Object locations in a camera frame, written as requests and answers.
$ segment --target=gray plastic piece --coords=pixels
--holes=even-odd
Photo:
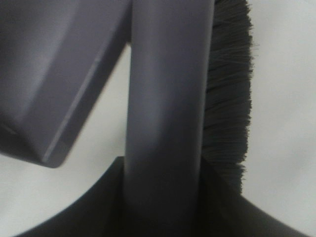
[[[214,1],[135,0],[124,163],[133,236],[189,236]]]
[[[131,0],[3,0],[0,151],[58,167],[130,38]]]

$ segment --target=cylindrical tube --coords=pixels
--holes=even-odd
[[[133,1],[123,180],[131,236],[191,231],[213,8],[213,0]]]

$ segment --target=white background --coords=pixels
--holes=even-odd
[[[316,1],[250,0],[252,124],[243,195],[316,236]],[[47,220],[124,155],[130,48],[58,169],[0,155],[0,236]]]

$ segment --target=brush head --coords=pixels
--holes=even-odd
[[[246,0],[215,2],[202,156],[241,193],[250,124],[251,22]]]

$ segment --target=vacuum attachment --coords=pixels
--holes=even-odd
[[[130,0],[1,1],[1,153],[63,162],[130,38],[130,14]]]

